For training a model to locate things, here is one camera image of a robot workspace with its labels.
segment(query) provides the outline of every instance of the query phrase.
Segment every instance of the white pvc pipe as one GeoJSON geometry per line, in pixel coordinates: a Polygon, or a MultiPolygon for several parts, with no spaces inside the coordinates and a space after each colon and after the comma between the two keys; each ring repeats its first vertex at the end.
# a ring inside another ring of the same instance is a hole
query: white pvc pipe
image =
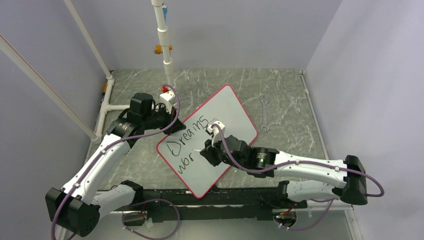
{"type": "Polygon", "coordinates": [[[168,34],[168,27],[165,24],[164,10],[162,9],[163,0],[151,0],[154,6],[154,13],[157,22],[157,34],[159,36],[159,43],[162,48],[163,66],[165,68],[166,78],[169,85],[174,85],[174,66],[170,54],[170,41],[168,34]]]}
{"type": "Polygon", "coordinates": [[[109,111],[123,111],[129,108],[130,105],[109,105],[109,111]]]}
{"type": "Polygon", "coordinates": [[[80,15],[78,15],[77,9],[75,9],[75,6],[72,3],[72,0],[64,0],[64,2],[66,4],[67,8],[69,9],[69,12],[72,15],[73,19],[75,20],[76,24],[78,25],[79,29],[81,30],[81,33],[84,36],[85,40],[87,41],[87,43],[88,43],[91,51],[93,52],[95,58],[97,59],[98,64],[100,64],[100,67],[103,70],[104,74],[106,75],[106,78],[109,79],[112,75],[109,72],[109,69],[105,64],[105,61],[103,61],[102,56],[100,56],[100,53],[97,50],[96,45],[94,44],[92,38],[90,37],[90,34],[86,29],[86,26],[84,26],[84,23],[80,18],[80,15]]]}
{"type": "Polygon", "coordinates": [[[53,88],[34,70],[33,67],[0,35],[0,49],[8,56],[37,86],[70,117],[70,119],[86,133],[95,143],[101,142],[81,118],[68,106],[68,104],[53,90],[53,88]]]}

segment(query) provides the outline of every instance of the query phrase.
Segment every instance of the table surface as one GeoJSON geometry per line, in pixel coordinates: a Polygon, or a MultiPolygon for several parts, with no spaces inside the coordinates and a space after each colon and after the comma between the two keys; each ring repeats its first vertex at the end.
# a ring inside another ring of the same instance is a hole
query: table surface
{"type": "MultiPolygon", "coordinates": [[[[135,93],[159,98],[166,83],[162,69],[126,69],[113,73],[115,85],[110,96],[112,105],[128,105],[135,93]]],[[[298,156],[325,159],[317,128],[297,69],[175,69],[174,86],[181,101],[179,119],[184,120],[223,85],[230,84],[258,129],[256,147],[274,148],[298,156]],[[269,131],[261,131],[262,103],[269,97],[267,118],[269,131]]],[[[109,112],[105,130],[120,111],[109,112]]],[[[124,180],[145,189],[186,189],[177,175],[156,152],[164,137],[158,134],[139,139],[131,151],[116,164],[100,186],[109,190],[124,180]]],[[[93,144],[91,154],[98,148],[93,144]]],[[[219,188],[275,187],[293,177],[255,178],[231,167],[216,183],[219,188]]]]}

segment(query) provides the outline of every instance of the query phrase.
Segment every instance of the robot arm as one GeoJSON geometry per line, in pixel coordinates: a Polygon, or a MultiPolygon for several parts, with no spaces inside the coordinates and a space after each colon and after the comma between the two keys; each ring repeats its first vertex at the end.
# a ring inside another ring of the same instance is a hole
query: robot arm
{"type": "MultiPolygon", "coordinates": [[[[134,95],[129,108],[112,122],[100,146],[82,169],[60,190],[52,187],[46,194],[45,200],[51,221],[65,196],[74,187],[76,189],[69,195],[60,211],[57,224],[81,237],[88,235],[99,219],[108,213],[122,206],[144,201],[143,187],[128,180],[112,190],[96,195],[107,174],[130,151],[138,138],[121,141],[107,150],[104,149],[122,138],[142,135],[146,130],[164,129],[171,124],[176,116],[176,109],[170,103],[174,96],[172,91],[166,91],[160,95],[160,102],[156,103],[150,94],[134,95]]],[[[164,133],[171,135],[185,128],[186,126],[177,119],[164,133]]]]}
{"type": "Polygon", "coordinates": [[[348,204],[367,204],[365,177],[340,170],[342,168],[352,169],[365,173],[364,167],[356,156],[348,155],[345,160],[314,159],[272,148],[250,147],[245,141],[230,135],[225,138],[225,142],[236,161],[234,163],[227,154],[224,143],[218,136],[220,135],[219,131],[214,125],[218,125],[222,131],[225,129],[222,122],[212,122],[206,129],[212,139],[208,139],[204,144],[205,148],[200,151],[200,155],[206,158],[211,165],[229,164],[245,170],[247,174],[257,178],[298,177],[308,179],[307,181],[281,181],[277,188],[277,195],[281,201],[296,203],[306,199],[340,198],[348,204]],[[279,165],[279,167],[266,170],[275,165],[279,165]]]}

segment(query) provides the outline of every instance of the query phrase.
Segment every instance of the wrench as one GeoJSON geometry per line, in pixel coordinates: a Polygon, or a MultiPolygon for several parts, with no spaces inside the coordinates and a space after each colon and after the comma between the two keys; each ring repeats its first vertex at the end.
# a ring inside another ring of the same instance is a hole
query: wrench
{"type": "Polygon", "coordinates": [[[260,126],[260,129],[263,130],[265,128],[266,132],[268,132],[268,130],[270,130],[270,126],[268,126],[267,120],[267,103],[270,99],[262,95],[260,97],[260,101],[262,102],[262,125],[260,126]]]}

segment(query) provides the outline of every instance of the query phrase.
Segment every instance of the purple cable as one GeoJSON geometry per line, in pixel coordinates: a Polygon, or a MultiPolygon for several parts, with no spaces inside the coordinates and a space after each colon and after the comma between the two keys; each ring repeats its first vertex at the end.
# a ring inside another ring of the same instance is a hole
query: purple cable
{"type": "MultiPolygon", "coordinates": [[[[286,227],[286,226],[283,226],[283,225],[281,225],[281,227],[283,227],[283,228],[285,228],[285,229],[287,229],[288,231],[306,231],[306,230],[309,230],[309,229],[311,229],[311,228],[313,228],[313,227],[315,227],[316,225],[318,225],[323,219],[324,219],[324,217],[329,213],[329,210],[330,210],[330,207],[331,207],[331,205],[333,204],[333,201],[334,201],[334,199],[331,199],[331,200],[328,200],[328,201],[326,201],[326,202],[329,202],[329,204],[328,204],[328,206],[327,206],[327,208],[324,210],[324,212],[322,213],[322,215],[318,218],[318,220],[316,220],[314,223],[312,223],[311,225],[309,225],[309,226],[307,226],[307,227],[301,227],[301,228],[291,228],[291,227],[286,227]]],[[[274,222],[278,225],[278,226],[280,226],[280,223],[279,222],[277,222],[275,219],[274,219],[274,222]]]]}
{"type": "Polygon", "coordinates": [[[332,200],[336,200],[336,198],[333,197],[333,198],[328,198],[328,199],[323,199],[323,200],[320,200],[320,199],[309,199],[309,200],[311,200],[312,202],[316,202],[316,203],[326,203],[326,202],[330,202],[332,200]]]}
{"type": "MultiPolygon", "coordinates": [[[[124,138],[121,138],[119,140],[116,140],[116,141],[112,142],[111,144],[107,145],[105,148],[103,148],[103,150],[104,150],[105,153],[111,147],[115,146],[118,143],[125,142],[125,141],[132,140],[132,139],[140,139],[140,138],[144,138],[144,137],[149,137],[149,136],[153,136],[153,135],[156,135],[156,134],[160,134],[160,133],[163,133],[166,130],[168,130],[170,127],[172,127],[172,125],[174,125],[174,123],[178,119],[178,116],[180,115],[180,97],[178,96],[177,91],[175,90],[175,88],[173,88],[171,85],[164,84],[163,86],[170,88],[174,92],[174,94],[176,96],[176,102],[177,102],[178,108],[176,109],[175,118],[172,120],[172,122],[168,126],[166,126],[165,128],[163,128],[163,129],[161,129],[161,130],[159,130],[157,132],[152,132],[152,133],[147,133],[147,134],[142,134],[142,135],[129,136],[129,137],[124,137],[124,138]]],[[[93,159],[93,161],[88,165],[87,169],[81,174],[81,176],[78,178],[78,180],[75,182],[75,184],[81,184],[81,182],[83,181],[83,179],[86,177],[86,175],[90,172],[90,170],[99,161],[99,159],[102,156],[103,156],[103,151],[99,152],[99,154],[97,156],[95,156],[95,158],[93,159]]],[[[56,236],[55,236],[55,231],[56,231],[56,224],[58,222],[59,214],[60,214],[62,208],[64,207],[66,201],[74,193],[75,189],[77,189],[77,187],[75,187],[75,184],[69,190],[69,192],[66,194],[66,196],[63,198],[62,202],[59,204],[59,207],[57,208],[56,213],[54,214],[53,220],[51,221],[50,236],[51,236],[51,239],[52,240],[57,240],[56,239],[56,236]]],[[[75,233],[72,234],[67,240],[71,240],[74,236],[75,236],[75,233]]]]}
{"type": "Polygon", "coordinates": [[[134,231],[133,229],[131,229],[131,228],[127,227],[127,226],[125,225],[125,223],[124,223],[125,218],[126,218],[127,216],[131,215],[131,214],[136,213],[136,212],[130,212],[130,213],[125,214],[125,215],[122,217],[122,226],[123,226],[126,230],[130,231],[131,233],[136,234],[136,235],[138,235],[138,236],[140,236],[140,237],[142,237],[142,238],[149,239],[149,240],[164,240],[164,239],[167,239],[167,238],[171,237],[172,235],[174,235],[174,234],[175,234],[175,232],[177,231],[178,227],[180,226],[180,213],[178,212],[177,207],[176,207],[176,206],[175,206],[172,202],[170,202],[170,201],[168,201],[168,200],[165,200],[165,199],[156,198],[156,199],[150,199],[150,200],[147,200],[147,201],[143,201],[143,202],[139,202],[139,203],[135,203],[135,204],[127,205],[126,207],[134,207],[134,206],[138,206],[138,205],[142,205],[142,204],[146,204],[146,203],[150,203],[150,202],[154,202],[154,201],[161,201],[161,202],[165,202],[165,203],[167,203],[167,204],[171,205],[171,206],[173,207],[173,209],[175,209],[176,217],[177,217],[176,227],[174,228],[174,230],[173,230],[173,231],[172,231],[169,235],[164,236],[164,237],[160,237],[160,238],[153,238],[153,237],[149,237],[149,236],[143,235],[143,234],[139,233],[138,231],[134,231]]]}
{"type": "MultiPolygon", "coordinates": [[[[318,165],[318,166],[321,166],[321,167],[326,167],[326,168],[329,168],[329,169],[335,169],[336,168],[336,166],[328,165],[328,164],[321,163],[321,162],[315,162],[315,161],[309,161],[309,160],[300,160],[300,161],[286,161],[286,162],[282,162],[282,163],[279,163],[277,165],[273,165],[273,166],[270,166],[270,167],[267,167],[267,168],[264,168],[264,169],[261,169],[261,170],[247,169],[247,168],[243,167],[242,165],[240,165],[234,159],[233,155],[230,152],[230,149],[228,148],[227,141],[225,140],[225,136],[224,136],[223,130],[220,128],[220,126],[218,124],[212,124],[212,127],[216,127],[219,130],[219,133],[221,134],[221,138],[222,138],[222,143],[224,145],[226,154],[228,155],[229,159],[239,169],[241,169],[243,171],[246,171],[248,173],[251,173],[251,174],[261,174],[261,173],[264,173],[264,172],[268,172],[270,170],[274,170],[274,169],[279,168],[281,166],[286,166],[286,165],[291,165],[291,164],[297,164],[297,163],[299,163],[299,164],[313,164],[313,165],[318,165]]],[[[340,171],[345,171],[345,172],[349,172],[349,173],[353,173],[353,174],[364,176],[367,179],[371,180],[373,183],[375,183],[377,185],[377,187],[380,189],[380,193],[378,193],[378,194],[366,194],[367,197],[382,197],[385,194],[385,191],[384,191],[383,186],[375,178],[373,178],[372,176],[370,176],[370,175],[368,175],[366,173],[363,173],[361,171],[356,171],[356,170],[348,169],[348,168],[345,168],[345,167],[339,167],[338,169],[340,171]]]]}

